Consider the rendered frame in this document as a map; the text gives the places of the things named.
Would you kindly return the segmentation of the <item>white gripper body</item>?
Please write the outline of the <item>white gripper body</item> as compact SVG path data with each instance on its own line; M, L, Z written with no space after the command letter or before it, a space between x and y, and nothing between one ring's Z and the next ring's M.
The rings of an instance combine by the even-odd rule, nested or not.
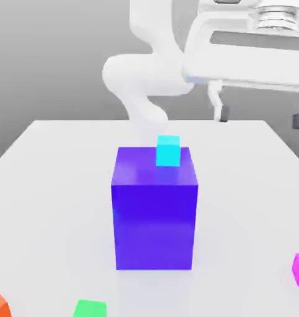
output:
M200 11L184 49L183 76L193 84L299 93L299 28L258 28L246 10Z

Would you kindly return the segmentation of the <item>small cyan cube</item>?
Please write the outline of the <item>small cyan cube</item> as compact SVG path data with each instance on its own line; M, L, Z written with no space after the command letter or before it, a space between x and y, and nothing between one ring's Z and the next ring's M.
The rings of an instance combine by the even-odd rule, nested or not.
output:
M156 166L178 167L180 166L180 158L180 137L159 135L156 146Z

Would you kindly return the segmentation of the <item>small green cube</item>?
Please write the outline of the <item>small green cube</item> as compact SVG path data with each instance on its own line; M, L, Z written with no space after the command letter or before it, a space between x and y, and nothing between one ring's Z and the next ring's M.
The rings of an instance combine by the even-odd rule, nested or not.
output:
M107 317L105 302L79 300L72 317Z

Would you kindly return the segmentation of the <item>large blue box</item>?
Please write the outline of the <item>large blue box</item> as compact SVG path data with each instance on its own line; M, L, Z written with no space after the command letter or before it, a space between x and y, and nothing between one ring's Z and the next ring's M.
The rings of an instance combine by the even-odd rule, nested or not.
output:
M154 147L119 147L111 181L118 270L190 270L198 182L190 150L178 167L155 163Z

